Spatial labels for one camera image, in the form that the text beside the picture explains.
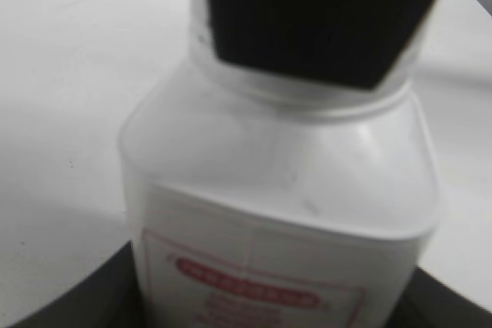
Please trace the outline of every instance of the black cap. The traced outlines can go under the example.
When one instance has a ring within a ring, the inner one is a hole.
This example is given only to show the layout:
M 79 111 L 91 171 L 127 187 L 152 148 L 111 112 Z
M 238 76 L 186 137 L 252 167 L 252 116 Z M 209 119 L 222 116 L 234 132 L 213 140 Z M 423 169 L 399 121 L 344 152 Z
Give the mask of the black cap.
M 433 0 L 208 0 L 219 59 L 327 84 L 382 82 Z

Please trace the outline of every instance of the bottle body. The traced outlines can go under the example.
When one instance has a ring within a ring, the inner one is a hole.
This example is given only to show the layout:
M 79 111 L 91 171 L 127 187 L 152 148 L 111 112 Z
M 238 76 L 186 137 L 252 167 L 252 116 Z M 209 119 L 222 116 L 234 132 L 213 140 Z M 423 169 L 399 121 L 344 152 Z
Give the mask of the bottle body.
M 440 216 L 420 108 L 392 95 L 266 104 L 184 63 L 120 140 L 151 326 L 382 327 Z

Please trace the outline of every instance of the white label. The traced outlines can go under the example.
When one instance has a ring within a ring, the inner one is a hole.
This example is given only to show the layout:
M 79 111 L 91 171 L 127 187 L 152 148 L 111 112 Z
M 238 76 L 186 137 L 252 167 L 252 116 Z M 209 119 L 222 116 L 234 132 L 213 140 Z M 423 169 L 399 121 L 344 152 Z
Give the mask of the white label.
M 364 289 L 245 268 L 144 232 L 147 289 L 168 328 L 351 328 Z

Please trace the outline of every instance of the bottle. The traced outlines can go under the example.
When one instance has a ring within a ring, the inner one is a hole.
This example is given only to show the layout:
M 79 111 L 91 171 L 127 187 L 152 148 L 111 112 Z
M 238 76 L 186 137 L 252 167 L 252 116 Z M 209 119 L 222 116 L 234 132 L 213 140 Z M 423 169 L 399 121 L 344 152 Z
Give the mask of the bottle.
M 192 0 L 121 131 L 150 327 L 381 328 L 437 226 L 411 73 L 433 0 Z

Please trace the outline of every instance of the black base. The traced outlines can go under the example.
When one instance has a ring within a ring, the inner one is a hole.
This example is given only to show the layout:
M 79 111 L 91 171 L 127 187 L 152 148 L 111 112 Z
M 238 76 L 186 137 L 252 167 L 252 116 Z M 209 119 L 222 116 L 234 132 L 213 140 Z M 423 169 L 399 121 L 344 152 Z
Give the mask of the black base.
M 130 244 L 50 306 L 11 328 L 143 328 Z M 492 315 L 422 270 L 386 328 L 491 328 Z

